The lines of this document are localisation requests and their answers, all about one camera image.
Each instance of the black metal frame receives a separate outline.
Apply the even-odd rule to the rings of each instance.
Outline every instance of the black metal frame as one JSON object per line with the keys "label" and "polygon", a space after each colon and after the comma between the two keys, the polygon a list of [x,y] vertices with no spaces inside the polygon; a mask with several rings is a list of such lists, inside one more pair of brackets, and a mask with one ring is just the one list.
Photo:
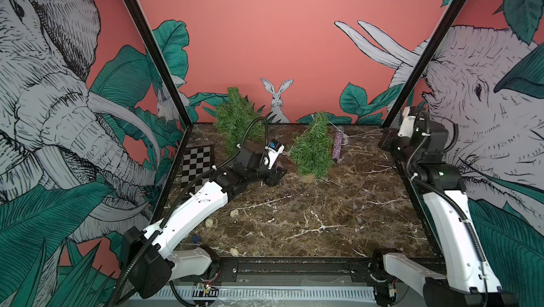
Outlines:
{"label": "black metal frame", "polygon": [[[238,276],[350,276],[352,283],[387,286],[388,283],[379,283],[370,276],[368,265],[371,260],[372,257],[221,257],[221,273],[214,282],[237,282]],[[414,257],[411,260],[445,274],[443,257]],[[186,276],[179,280],[199,282],[201,277]]]}
{"label": "black metal frame", "polygon": [[416,86],[418,80],[421,78],[425,67],[432,59],[432,56],[435,54],[436,50],[439,48],[442,40],[444,39],[446,33],[449,31],[450,27],[453,25],[455,18],[457,18],[459,12],[465,5],[466,0],[452,0],[448,5],[448,8],[445,10],[444,15],[440,19],[439,25],[436,27],[434,33],[429,39],[427,47],[419,57],[417,64],[414,66],[410,77],[404,84],[402,91],[400,92],[395,104],[391,107],[389,114],[385,118],[382,127],[390,127],[393,120],[397,116],[397,113],[402,109],[404,102],[412,92],[414,86]]}
{"label": "black metal frame", "polygon": [[170,75],[170,71],[168,70],[168,66],[164,61],[162,52],[160,52],[157,41],[153,36],[153,31],[147,23],[147,20],[141,10],[138,0],[123,1],[125,2],[128,12],[131,14],[132,20],[134,21],[136,28],[140,32],[142,40],[144,40],[147,52],[149,53],[151,59],[153,60],[153,63],[157,67],[157,71],[159,72],[160,77],[163,79],[164,84],[166,85],[168,92],[170,93],[170,96],[172,97],[172,100],[181,115],[181,120],[183,124],[186,128],[189,128],[193,125],[193,122],[191,122],[189,114],[187,113],[185,106],[183,106],[183,103],[181,102],[180,95],[177,91],[176,86],[173,83],[172,76]]}

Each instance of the elephant illustration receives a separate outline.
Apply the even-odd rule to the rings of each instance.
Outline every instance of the elephant illustration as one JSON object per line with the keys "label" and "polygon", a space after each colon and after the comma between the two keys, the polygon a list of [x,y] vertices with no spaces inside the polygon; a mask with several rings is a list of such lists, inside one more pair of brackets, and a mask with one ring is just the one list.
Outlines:
{"label": "elephant illustration", "polygon": [[[427,41],[409,51],[379,28],[358,23],[383,50],[349,25],[339,21],[335,25],[368,57],[396,69],[390,87],[404,84]],[[459,141],[445,161],[460,169],[468,195],[499,208],[508,203],[544,235],[544,198],[490,180],[544,189],[540,175],[544,172],[544,100],[510,89],[493,91],[536,47],[535,42],[520,41],[510,29],[453,26],[422,77],[431,89],[423,94],[429,112],[459,124]],[[451,135],[451,127],[445,125]]]}

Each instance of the pink wall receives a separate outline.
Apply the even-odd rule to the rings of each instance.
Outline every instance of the pink wall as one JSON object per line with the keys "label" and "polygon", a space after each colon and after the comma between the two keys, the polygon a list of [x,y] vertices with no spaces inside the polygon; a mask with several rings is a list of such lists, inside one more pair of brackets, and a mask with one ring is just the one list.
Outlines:
{"label": "pink wall", "polygon": [[[151,28],[165,20],[187,24],[189,71],[180,91],[226,93],[238,86],[256,107],[270,108],[260,78],[282,94],[291,122],[315,111],[344,113],[338,98],[351,82],[369,100],[385,91],[394,73],[357,49],[335,21],[367,21],[413,50],[429,38],[444,11],[442,0],[140,0]],[[213,118],[197,107],[199,121]]]}

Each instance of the checkerboard calibration pattern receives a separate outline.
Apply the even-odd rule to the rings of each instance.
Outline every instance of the checkerboard calibration pattern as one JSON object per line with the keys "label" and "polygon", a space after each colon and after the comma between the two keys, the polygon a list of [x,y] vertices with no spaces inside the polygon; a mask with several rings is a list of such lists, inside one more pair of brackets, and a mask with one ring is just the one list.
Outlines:
{"label": "checkerboard calibration pattern", "polygon": [[[212,147],[193,147],[183,153],[183,165],[181,172],[181,188],[203,172],[208,171],[213,165]],[[198,180],[188,192],[196,193],[209,179],[209,175]]]}

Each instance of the salmon pink background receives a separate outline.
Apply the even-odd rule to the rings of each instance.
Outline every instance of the salmon pink background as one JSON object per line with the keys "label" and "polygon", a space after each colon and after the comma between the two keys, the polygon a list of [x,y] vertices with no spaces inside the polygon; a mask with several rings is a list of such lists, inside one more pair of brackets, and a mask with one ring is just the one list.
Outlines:
{"label": "salmon pink background", "polygon": [[[139,0],[152,29],[163,21],[187,24],[187,84],[180,91],[226,93],[238,86],[256,107],[271,94],[260,78],[279,88],[283,112],[291,122],[316,111],[349,115],[339,98],[351,82],[369,101],[385,91],[394,70],[365,56],[343,31],[343,21],[357,28],[367,21],[409,50],[429,38],[445,7],[442,0]],[[199,121],[213,121],[197,107]]]}
{"label": "salmon pink background", "polygon": [[[96,7],[99,10],[101,20],[101,30],[98,37],[98,47],[96,48],[96,60],[93,63],[89,76],[86,79],[88,87],[100,73],[104,65],[115,58],[121,47],[131,45],[136,50],[145,54],[144,42],[132,21],[132,18],[126,9],[123,0],[94,0]],[[141,100],[136,107],[141,107],[143,110],[148,110],[153,114],[157,114],[157,97],[153,89],[147,93],[146,97]],[[125,137],[123,146],[135,161],[143,164],[144,160],[149,160],[147,155],[147,147],[142,140],[134,140],[129,136]],[[169,147],[170,156],[173,157],[176,150]],[[119,276],[119,263],[115,253],[110,251],[109,239],[102,237],[98,240],[78,244],[78,249],[83,256],[87,254],[94,246],[100,243],[96,253],[95,261],[92,266],[106,275],[113,274],[113,278]],[[70,259],[66,250],[63,251],[60,258],[61,266],[69,266]]]}

